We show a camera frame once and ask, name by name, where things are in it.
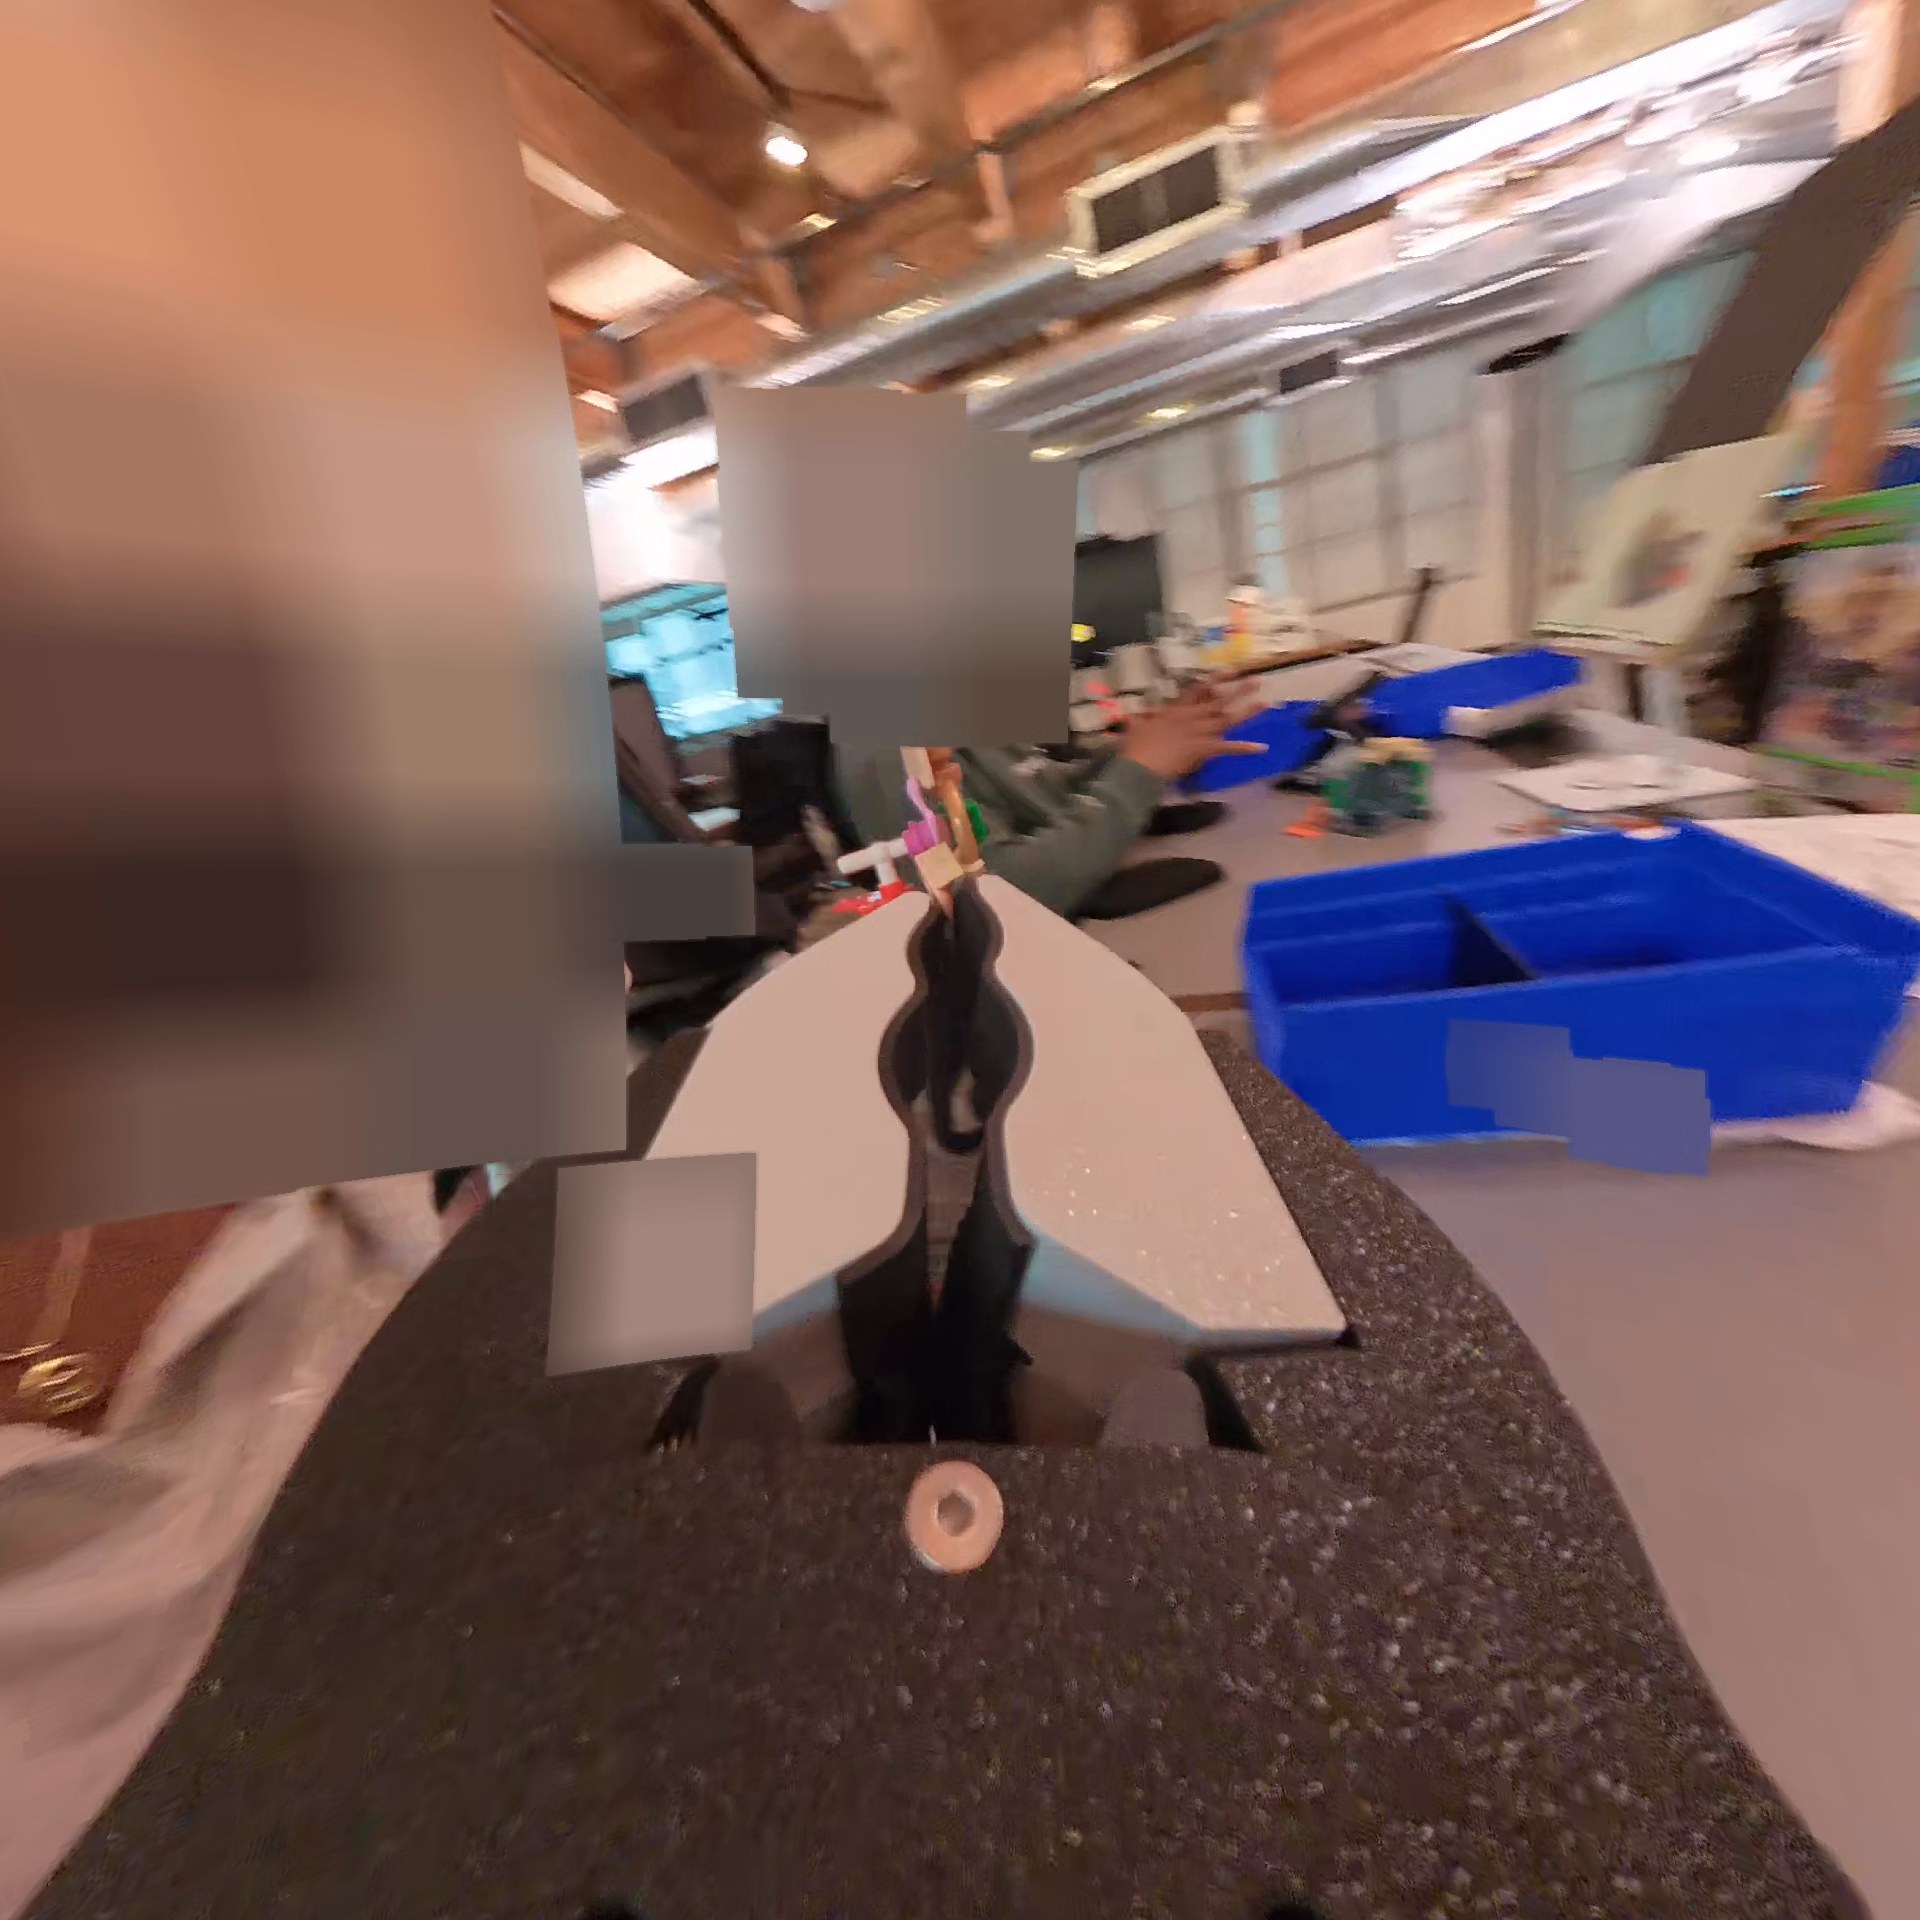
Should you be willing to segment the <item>open instruction booklet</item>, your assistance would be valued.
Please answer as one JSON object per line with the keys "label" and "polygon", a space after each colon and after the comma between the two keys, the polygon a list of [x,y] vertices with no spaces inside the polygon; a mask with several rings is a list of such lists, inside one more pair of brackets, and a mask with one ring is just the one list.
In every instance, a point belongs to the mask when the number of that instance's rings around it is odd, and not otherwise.
{"label": "open instruction booklet", "polygon": [[1746,798],[1750,777],[1676,762],[1668,756],[1576,758],[1530,771],[1501,771],[1497,787],[1576,820],[1616,814],[1685,814],[1699,803]]}

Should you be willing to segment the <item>green toy set box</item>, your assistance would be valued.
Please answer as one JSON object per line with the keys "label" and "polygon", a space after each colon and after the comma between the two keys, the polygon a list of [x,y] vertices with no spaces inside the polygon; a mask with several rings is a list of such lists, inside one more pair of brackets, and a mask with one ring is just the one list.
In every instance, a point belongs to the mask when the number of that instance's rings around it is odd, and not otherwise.
{"label": "green toy set box", "polygon": [[1760,748],[1918,809],[1918,484],[1826,501],[1791,525]]}

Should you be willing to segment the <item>dark brown slanted beam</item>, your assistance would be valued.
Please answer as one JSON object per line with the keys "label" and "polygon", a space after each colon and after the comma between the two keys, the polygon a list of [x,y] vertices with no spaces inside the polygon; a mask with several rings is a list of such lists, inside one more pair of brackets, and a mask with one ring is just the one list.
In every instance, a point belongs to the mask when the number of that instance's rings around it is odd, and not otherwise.
{"label": "dark brown slanted beam", "polygon": [[1641,463],[1762,438],[1839,303],[1914,200],[1914,142],[1858,142],[1768,219],[1746,273],[1668,400]]}

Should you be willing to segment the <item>grey desk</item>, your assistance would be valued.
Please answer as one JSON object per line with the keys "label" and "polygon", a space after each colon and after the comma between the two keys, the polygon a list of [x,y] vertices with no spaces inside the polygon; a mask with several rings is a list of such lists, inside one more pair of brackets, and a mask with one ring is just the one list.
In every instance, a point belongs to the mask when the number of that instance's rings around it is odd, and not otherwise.
{"label": "grey desk", "polygon": [[1388,1155],[1212,1066],[1354,1317],[1223,1364],[1324,1917],[1918,1917],[1918,1150]]}

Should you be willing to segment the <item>small colourful toy brick assembly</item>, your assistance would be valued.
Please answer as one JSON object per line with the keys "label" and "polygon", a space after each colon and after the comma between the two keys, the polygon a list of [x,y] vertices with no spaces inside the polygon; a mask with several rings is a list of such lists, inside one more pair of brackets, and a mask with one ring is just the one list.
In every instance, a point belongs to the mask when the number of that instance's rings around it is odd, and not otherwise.
{"label": "small colourful toy brick assembly", "polygon": [[948,748],[902,748],[902,789],[910,809],[902,835],[838,857],[838,879],[861,886],[843,911],[857,919],[923,890],[950,911],[958,883],[985,872],[979,820],[964,795],[964,771]]}

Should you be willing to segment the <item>white paper under bin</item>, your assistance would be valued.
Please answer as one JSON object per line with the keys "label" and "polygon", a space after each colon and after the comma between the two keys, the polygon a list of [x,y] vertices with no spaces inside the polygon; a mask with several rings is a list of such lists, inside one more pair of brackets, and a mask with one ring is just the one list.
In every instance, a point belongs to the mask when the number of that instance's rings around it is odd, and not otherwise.
{"label": "white paper under bin", "polygon": [[1865,1084],[1841,1114],[1722,1120],[1714,1147],[1778,1144],[1826,1154],[1871,1154],[1918,1141],[1918,1097],[1887,1084]]}

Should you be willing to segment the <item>white air vent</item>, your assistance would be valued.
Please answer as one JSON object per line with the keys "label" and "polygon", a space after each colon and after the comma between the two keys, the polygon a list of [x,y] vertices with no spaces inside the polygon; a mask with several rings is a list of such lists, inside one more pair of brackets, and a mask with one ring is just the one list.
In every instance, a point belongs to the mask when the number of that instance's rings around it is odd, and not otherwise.
{"label": "white air vent", "polygon": [[1226,125],[1111,167],[1063,193],[1079,279],[1126,273],[1248,213],[1248,137]]}

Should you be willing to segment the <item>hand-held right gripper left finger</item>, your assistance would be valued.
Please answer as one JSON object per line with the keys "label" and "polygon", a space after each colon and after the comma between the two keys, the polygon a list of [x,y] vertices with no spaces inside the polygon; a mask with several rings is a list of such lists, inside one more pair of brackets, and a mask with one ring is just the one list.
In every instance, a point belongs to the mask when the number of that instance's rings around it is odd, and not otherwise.
{"label": "hand-held right gripper left finger", "polygon": [[646,1359],[793,1355],[828,1387],[921,1347],[921,908],[791,958],[701,1031],[646,1141]]}

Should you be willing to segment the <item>large blue plastic bin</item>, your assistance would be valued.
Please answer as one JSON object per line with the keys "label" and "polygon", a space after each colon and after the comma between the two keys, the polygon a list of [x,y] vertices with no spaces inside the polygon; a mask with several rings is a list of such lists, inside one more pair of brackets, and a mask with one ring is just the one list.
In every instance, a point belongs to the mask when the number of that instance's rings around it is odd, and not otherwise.
{"label": "large blue plastic bin", "polygon": [[1918,920],[1687,823],[1262,883],[1242,972],[1260,1062],[1351,1144],[1703,1173],[1723,1128],[1858,1105]]}

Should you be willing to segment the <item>shallow blue plastic bin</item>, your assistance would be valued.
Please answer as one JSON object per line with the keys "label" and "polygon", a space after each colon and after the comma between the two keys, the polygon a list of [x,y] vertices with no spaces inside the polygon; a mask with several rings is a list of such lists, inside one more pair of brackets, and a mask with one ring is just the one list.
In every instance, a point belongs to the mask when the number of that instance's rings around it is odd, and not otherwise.
{"label": "shallow blue plastic bin", "polygon": [[1576,702],[1585,675],[1576,658],[1551,647],[1462,652],[1403,642],[1285,665],[1260,680],[1262,705],[1230,729],[1256,756],[1216,756],[1183,787],[1223,795],[1260,777],[1288,777],[1323,751],[1323,719],[1354,702],[1385,736],[1492,737]]}

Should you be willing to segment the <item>toy brick building model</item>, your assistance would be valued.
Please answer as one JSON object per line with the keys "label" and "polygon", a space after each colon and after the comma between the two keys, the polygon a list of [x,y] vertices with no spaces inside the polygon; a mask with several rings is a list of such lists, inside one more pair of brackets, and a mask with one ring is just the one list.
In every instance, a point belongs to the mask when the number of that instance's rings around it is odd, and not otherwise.
{"label": "toy brick building model", "polygon": [[1378,835],[1433,815],[1433,751],[1418,737],[1331,736],[1312,777],[1323,828]]}

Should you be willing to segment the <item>black monitor screen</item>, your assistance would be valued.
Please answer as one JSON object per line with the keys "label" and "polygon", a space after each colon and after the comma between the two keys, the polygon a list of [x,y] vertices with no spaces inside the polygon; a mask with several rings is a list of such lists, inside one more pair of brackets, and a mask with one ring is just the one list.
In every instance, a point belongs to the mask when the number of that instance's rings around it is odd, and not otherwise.
{"label": "black monitor screen", "polygon": [[1159,536],[1075,543],[1072,624],[1094,651],[1148,642],[1164,610]]}

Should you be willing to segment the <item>white paper sheets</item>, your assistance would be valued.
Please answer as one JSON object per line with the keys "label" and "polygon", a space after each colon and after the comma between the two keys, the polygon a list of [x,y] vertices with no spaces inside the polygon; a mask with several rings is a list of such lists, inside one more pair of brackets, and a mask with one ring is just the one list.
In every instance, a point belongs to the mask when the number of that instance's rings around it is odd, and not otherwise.
{"label": "white paper sheets", "polygon": [[1918,814],[1811,814],[1703,825],[1918,920]]}

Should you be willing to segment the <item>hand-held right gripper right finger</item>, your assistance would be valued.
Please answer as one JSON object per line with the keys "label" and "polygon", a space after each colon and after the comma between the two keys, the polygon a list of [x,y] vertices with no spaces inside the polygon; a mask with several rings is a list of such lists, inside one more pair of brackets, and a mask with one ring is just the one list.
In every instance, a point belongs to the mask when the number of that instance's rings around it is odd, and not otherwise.
{"label": "hand-held right gripper right finger", "polygon": [[1010,883],[979,887],[979,1431],[1242,1438],[1226,1359],[1347,1319],[1189,1015]]}

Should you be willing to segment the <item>pale canvas painting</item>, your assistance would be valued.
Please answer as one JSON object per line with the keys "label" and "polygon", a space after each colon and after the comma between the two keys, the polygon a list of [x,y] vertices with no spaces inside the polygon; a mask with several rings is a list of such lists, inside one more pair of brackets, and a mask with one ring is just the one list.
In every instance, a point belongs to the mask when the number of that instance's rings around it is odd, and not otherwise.
{"label": "pale canvas painting", "polygon": [[1791,447],[1768,434],[1635,468],[1602,496],[1534,638],[1623,660],[1687,647],[1768,524]]}

